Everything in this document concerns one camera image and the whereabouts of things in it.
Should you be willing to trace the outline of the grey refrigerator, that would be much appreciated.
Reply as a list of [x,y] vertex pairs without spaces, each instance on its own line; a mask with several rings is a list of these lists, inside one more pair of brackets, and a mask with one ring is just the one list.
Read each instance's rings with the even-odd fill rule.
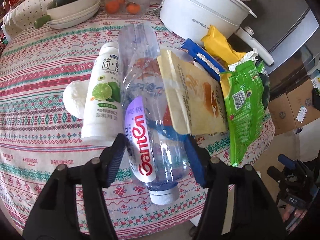
[[319,23],[305,0],[252,0],[246,3],[257,15],[241,24],[274,58],[271,73],[290,58],[313,68],[319,61]]

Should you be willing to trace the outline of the crumpled white paper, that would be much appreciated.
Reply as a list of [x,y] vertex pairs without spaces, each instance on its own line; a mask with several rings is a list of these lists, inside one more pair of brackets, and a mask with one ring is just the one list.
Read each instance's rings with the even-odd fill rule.
[[245,63],[247,61],[253,61],[254,63],[256,63],[258,60],[256,59],[256,57],[258,56],[258,51],[256,48],[253,48],[252,51],[247,52],[241,59],[240,61],[234,63],[234,64],[230,64],[228,66],[229,71],[234,72],[236,69],[236,66]]

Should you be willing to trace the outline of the beige orange snack bag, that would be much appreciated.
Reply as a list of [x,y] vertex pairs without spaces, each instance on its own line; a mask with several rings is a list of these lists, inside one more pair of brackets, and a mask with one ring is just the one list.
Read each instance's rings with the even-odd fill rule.
[[171,123],[179,134],[214,134],[228,131],[220,84],[207,72],[183,61],[170,50],[157,57]]

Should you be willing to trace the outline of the white stacked plates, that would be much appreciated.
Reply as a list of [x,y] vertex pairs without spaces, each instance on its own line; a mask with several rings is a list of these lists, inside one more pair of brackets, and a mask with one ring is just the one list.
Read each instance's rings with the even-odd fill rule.
[[96,0],[95,4],[83,12],[78,12],[74,15],[67,16],[61,20],[50,20],[47,22],[48,26],[53,29],[70,28],[80,23],[83,23],[93,17],[99,10],[101,0]]

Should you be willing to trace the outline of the small green pepper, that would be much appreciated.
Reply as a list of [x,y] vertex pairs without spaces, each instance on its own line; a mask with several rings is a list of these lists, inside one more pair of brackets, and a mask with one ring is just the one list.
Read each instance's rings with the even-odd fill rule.
[[44,24],[46,24],[48,21],[50,21],[52,18],[50,15],[44,15],[41,16],[40,18],[38,18],[35,22],[34,22],[34,28],[35,29],[39,29],[41,28]]

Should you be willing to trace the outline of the green snack bag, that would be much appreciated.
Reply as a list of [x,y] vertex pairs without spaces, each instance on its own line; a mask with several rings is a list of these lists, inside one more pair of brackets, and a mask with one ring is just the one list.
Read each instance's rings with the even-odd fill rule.
[[270,80],[263,63],[249,60],[220,74],[230,138],[230,161],[238,166],[261,131],[270,100]]

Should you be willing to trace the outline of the white electric cooking pot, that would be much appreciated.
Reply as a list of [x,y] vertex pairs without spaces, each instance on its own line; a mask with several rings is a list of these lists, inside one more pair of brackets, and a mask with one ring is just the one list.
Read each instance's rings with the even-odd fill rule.
[[183,39],[191,39],[200,46],[211,25],[215,26],[225,38],[235,34],[251,48],[267,65],[272,65],[272,55],[252,37],[249,27],[240,24],[248,16],[257,15],[240,0],[164,0],[160,19],[168,31]]

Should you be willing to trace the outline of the white lime yogurt bottle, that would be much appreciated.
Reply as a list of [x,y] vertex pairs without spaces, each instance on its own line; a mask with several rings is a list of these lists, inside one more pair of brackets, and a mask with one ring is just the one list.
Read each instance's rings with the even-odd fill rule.
[[87,145],[110,146],[123,133],[118,43],[104,44],[93,64],[85,102],[81,140]]

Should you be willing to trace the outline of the clear Ganten water bottle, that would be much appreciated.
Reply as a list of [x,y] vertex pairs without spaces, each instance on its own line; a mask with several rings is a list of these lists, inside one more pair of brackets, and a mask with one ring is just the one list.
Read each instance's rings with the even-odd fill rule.
[[118,36],[124,67],[121,103],[133,181],[146,187],[153,204],[179,198],[178,182],[189,172],[184,136],[171,123],[158,66],[160,48],[147,23],[131,23]]

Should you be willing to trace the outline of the white bowl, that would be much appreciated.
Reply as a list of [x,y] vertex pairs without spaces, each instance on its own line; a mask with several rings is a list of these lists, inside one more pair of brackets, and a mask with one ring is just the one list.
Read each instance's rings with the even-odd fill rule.
[[96,0],[78,0],[60,7],[53,7],[53,2],[50,2],[46,7],[46,15],[49,15],[52,20],[58,20],[73,14],[82,12],[96,3]]

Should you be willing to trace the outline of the yellow snack wrapper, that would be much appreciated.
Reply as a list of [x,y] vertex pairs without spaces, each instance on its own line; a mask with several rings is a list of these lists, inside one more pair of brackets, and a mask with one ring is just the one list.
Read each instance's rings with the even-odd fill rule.
[[246,54],[235,51],[228,43],[227,38],[214,25],[210,25],[207,35],[201,41],[212,57],[219,57],[227,65],[239,62]]

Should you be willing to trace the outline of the blue cardboard box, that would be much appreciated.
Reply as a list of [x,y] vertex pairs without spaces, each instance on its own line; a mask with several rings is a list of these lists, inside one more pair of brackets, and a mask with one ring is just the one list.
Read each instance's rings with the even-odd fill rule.
[[189,38],[184,41],[181,48],[185,50],[195,62],[199,63],[213,79],[220,81],[220,74],[226,72],[226,70],[219,61],[210,56],[201,46]]

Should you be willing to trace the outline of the white tissue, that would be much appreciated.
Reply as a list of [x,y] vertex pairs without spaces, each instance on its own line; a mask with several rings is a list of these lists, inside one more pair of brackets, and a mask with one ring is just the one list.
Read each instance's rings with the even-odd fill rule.
[[63,104],[66,111],[77,119],[84,118],[89,80],[72,81],[63,91]]

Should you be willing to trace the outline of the floral cloth bundle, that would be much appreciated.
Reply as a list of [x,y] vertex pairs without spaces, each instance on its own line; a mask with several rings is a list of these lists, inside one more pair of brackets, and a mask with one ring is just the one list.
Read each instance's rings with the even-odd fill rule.
[[52,0],[24,0],[17,7],[6,13],[3,18],[4,33],[12,40],[23,30],[46,14],[46,7]]

